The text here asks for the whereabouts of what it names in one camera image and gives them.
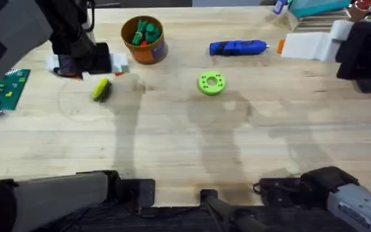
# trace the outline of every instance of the green ring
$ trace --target green ring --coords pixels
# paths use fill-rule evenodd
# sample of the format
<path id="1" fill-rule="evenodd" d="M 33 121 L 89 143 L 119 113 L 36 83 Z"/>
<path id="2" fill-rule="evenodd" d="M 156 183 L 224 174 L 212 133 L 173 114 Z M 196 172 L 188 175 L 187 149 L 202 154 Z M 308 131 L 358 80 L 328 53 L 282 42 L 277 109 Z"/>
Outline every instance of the green ring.
<path id="1" fill-rule="evenodd" d="M 213 79 L 215 85 L 209 85 L 208 80 Z M 203 73 L 197 80 L 198 89 L 207 95 L 213 96 L 221 93 L 225 88 L 225 78 L 222 74 L 214 71 Z"/>

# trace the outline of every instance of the wooden tabletop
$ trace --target wooden tabletop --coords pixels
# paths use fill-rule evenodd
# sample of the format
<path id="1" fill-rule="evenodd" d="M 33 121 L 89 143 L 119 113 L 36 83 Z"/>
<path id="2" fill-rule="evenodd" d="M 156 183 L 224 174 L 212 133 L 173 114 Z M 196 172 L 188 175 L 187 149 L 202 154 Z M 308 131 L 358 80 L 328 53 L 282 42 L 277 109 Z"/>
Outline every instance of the wooden tabletop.
<path id="1" fill-rule="evenodd" d="M 168 56 L 136 63 L 122 24 L 152 15 L 164 26 Z M 24 57 L 31 69 L 17 109 L 0 117 L 0 178 L 17 180 L 116 169 L 157 182 L 156 205 L 198 204 L 202 188 L 232 204 L 261 204 L 251 186 L 338 166 L 371 190 L 371 95 L 336 78 L 338 64 L 283 59 L 288 33 L 268 7 L 97 10 L 95 37 L 127 53 L 130 73 L 113 79 L 111 99 L 90 95 L 95 78 L 60 79 L 45 70 L 50 43 Z M 246 57 L 210 57 L 209 43 L 260 39 Z M 208 70 L 227 87 L 209 97 L 196 87 Z"/>

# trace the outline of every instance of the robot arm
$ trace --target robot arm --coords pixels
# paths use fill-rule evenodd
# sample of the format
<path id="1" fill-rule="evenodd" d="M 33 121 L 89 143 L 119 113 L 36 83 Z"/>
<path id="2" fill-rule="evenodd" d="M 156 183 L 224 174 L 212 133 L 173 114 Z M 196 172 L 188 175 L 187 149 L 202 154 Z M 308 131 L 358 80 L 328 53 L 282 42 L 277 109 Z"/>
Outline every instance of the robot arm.
<path id="1" fill-rule="evenodd" d="M 302 174 L 300 179 L 261 179 L 265 204 L 319 207 L 360 232 L 371 231 L 371 192 L 336 167 Z"/>
<path id="2" fill-rule="evenodd" d="M 0 78 L 52 32 L 35 1 L 0 0 Z"/>
<path id="3" fill-rule="evenodd" d="M 87 1 L 0 0 L 0 78 L 35 47 L 52 42 L 58 55 L 57 75 L 81 72 L 109 73 L 111 61 L 106 43 L 94 44 L 82 25 L 87 22 Z"/>

